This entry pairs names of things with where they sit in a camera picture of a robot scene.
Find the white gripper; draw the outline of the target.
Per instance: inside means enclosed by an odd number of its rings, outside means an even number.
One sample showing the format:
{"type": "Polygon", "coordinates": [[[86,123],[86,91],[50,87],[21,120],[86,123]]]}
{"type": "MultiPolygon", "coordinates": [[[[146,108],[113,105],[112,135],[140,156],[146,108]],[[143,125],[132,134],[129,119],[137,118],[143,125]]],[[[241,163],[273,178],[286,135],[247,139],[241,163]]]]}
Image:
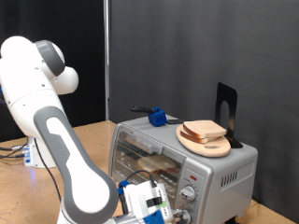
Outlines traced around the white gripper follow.
{"type": "MultiPolygon", "coordinates": [[[[173,220],[164,185],[157,183],[154,188],[150,181],[138,185],[129,184],[124,190],[128,210],[140,224],[169,224],[173,220]]],[[[174,211],[174,217],[183,218],[183,212],[174,211]]]]}

